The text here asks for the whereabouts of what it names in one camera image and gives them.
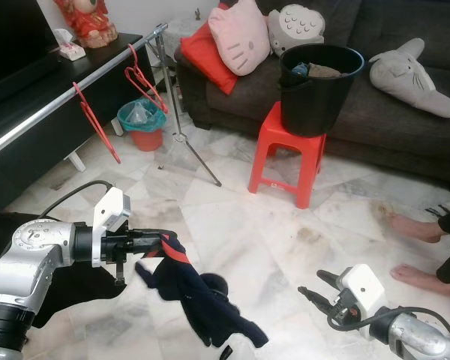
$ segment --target marble floor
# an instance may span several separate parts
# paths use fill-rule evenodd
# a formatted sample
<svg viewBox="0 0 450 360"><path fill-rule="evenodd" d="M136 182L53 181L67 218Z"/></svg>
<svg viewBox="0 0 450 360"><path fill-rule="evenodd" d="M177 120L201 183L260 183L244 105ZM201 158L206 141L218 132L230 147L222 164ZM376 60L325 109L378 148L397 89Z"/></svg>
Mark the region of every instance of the marble floor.
<svg viewBox="0 0 450 360"><path fill-rule="evenodd" d="M417 220L433 221L425 209L450 206L446 189L430 180L325 156L311 206L300 210L293 196L277 189L248 192L256 147L253 139L223 129L196 129L186 114L181 123L223 187L213 185L181 145L172 146L169 120L163 147L155 153L137 151L129 136L115 136L107 129L122 164L93 137L78 150L85 172L63 161L7 210L40 213L85 182L113 182L132 199L132 227L176 231L196 269L223 275L229 282L230 301L270 338L262 349L253 349L247 339L233 335L228 342L235 350L231 360L396 359L387 346L368 342L357 332L331 330L326 318L297 292L298 286L307 286L334 298L336 292L315 276L318 269L341 273L347 266L367 263L385 286L392 307L430 308L450 322L450 298L414 289L389 276L390 269L401 263L433 272L450 253L450 236L425 246L391 232L380 217L385 206ZM268 177L290 183L296 182L298 171L299 156L289 152L279 152L266 168ZM85 190L51 215L91 225L94 204L102 194L101 187ZM203 346L180 304L161 301L134 274L137 259L131 257L125 267L129 286L118 298L57 313L44 328L29 332L25 357L218 360L222 349ZM153 269L160 260L140 261Z"/></svg>

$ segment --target trash bin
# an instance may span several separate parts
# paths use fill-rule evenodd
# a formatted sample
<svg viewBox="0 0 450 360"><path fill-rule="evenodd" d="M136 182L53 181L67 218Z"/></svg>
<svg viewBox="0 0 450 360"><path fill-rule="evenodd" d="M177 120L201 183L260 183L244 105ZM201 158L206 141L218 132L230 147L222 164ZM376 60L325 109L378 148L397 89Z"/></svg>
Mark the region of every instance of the trash bin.
<svg viewBox="0 0 450 360"><path fill-rule="evenodd" d="M153 152L163 143L162 126L167 118L149 99L141 98L120 108L117 119L130 131L135 146L143 152Z"/></svg>
<svg viewBox="0 0 450 360"><path fill-rule="evenodd" d="M299 63L328 66L338 77L303 77L292 72ZM321 43L288 49L280 57L280 89L283 126L301 137L317 137L329 131L355 76L364 67L362 55L346 47Z"/></svg>

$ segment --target red pillow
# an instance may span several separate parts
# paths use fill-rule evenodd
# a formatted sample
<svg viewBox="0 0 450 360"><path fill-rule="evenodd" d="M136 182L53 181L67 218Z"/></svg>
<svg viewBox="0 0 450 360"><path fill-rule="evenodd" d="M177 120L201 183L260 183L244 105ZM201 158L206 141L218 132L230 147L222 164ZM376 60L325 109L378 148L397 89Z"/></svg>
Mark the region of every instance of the red pillow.
<svg viewBox="0 0 450 360"><path fill-rule="evenodd" d="M223 10L229 8L222 3L218 7ZM203 24L192 36L181 39L181 53L222 92L227 95L232 93L239 77L230 71L222 61L208 22Z"/></svg>

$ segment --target human foot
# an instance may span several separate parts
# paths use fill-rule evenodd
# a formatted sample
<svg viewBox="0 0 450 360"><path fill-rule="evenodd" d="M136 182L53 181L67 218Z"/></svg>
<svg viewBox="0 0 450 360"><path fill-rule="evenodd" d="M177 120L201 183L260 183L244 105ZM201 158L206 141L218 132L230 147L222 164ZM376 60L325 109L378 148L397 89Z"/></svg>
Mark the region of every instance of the human foot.
<svg viewBox="0 0 450 360"><path fill-rule="evenodd" d="M446 234L438 223L422 223L394 213L388 215L388 223L397 233L423 242L439 242Z"/></svg>
<svg viewBox="0 0 450 360"><path fill-rule="evenodd" d="M410 265L400 265L390 271L390 275L402 283L419 289L450 296L450 283L443 283L437 276L428 274Z"/></svg>

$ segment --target red plastic stool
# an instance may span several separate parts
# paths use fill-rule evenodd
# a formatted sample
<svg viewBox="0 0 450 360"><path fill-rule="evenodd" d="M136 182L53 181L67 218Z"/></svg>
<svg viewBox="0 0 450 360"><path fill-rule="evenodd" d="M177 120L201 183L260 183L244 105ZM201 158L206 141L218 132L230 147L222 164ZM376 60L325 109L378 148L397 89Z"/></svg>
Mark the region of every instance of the red plastic stool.
<svg viewBox="0 0 450 360"><path fill-rule="evenodd" d="M281 103L278 101L260 129L248 190L255 194L261 183L289 191L297 196L297 207L306 209L310 205L315 176L320 171L325 140L326 135L302 137L287 132L281 123ZM262 177L267 156L275 155L280 147L301 152L301 169L297 187Z"/></svg>

